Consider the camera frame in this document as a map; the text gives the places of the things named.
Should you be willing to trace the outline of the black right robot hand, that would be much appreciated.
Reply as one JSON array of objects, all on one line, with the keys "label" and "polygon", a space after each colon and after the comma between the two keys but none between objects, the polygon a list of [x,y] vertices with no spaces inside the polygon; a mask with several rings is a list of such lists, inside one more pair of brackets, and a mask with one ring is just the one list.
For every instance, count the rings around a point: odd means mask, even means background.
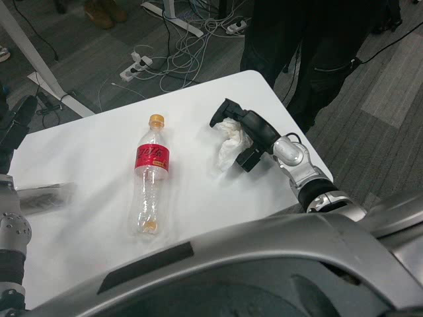
[{"label": "black right robot hand", "polygon": [[217,109],[210,127],[226,137],[217,156],[217,167],[222,172],[234,163],[246,172],[251,171],[262,154],[272,153],[272,145],[280,138],[264,118],[230,99],[225,99]]}]

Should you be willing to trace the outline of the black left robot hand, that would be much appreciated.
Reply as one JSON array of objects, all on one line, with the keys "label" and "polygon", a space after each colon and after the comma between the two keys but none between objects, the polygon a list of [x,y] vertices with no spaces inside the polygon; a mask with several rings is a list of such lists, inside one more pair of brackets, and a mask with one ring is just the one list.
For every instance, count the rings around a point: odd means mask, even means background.
[{"label": "black left robot hand", "polygon": [[36,97],[28,95],[10,109],[1,85],[1,174],[8,174],[13,153],[28,134],[37,105]]}]

